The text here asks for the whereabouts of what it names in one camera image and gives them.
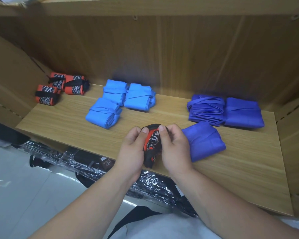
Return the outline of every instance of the screw hole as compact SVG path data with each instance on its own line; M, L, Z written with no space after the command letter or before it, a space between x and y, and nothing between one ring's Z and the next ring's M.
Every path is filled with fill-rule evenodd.
M290 18L290 20L291 20L291 21L295 21L295 20L297 20L298 18L299 18L299 14L296 14L296 15L292 15L291 18Z

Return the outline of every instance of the white floor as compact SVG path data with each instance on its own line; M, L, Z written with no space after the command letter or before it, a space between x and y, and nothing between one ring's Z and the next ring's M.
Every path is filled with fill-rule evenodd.
M25 239L64 209L86 188L73 172L29 166L29 155L0 148L0 239ZM136 205L166 213L170 208L125 197L104 238Z

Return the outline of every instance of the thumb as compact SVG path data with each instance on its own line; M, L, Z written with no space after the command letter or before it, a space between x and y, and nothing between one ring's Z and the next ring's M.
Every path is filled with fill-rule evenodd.
M171 138L168 134L166 127L163 125L159 125L158 130L159 130L159 135L161 137L163 149L172 145Z
M144 127L141 132L139 133L138 137L135 140L135 144L137 147L143 149L145 144L145 139L147 137L147 134L149 133L149 129L147 127Z

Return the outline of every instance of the shelf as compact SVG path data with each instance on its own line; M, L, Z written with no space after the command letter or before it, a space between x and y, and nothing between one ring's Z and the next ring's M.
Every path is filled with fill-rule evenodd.
M150 112L123 108L120 119L109 130L85 120L89 108L103 94L103 86L91 85L85 96L63 94L53 107L37 104L17 128L39 136L116 159L123 137L134 126L188 121L188 99L156 95ZM265 127L255 131L217 127L227 146L223 152L194 163L195 168L260 207L292 215L291 199L281 154L275 115L262 111ZM151 171L168 176L161 158Z
M299 0L45 0L0 5L0 16L294 15Z

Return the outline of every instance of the white label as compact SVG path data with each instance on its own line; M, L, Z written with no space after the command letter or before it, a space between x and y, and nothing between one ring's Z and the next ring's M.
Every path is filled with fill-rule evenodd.
M178 190L178 192L180 193L180 196L183 197L184 196L184 193L179 189L179 187L177 185L176 186L176 189Z

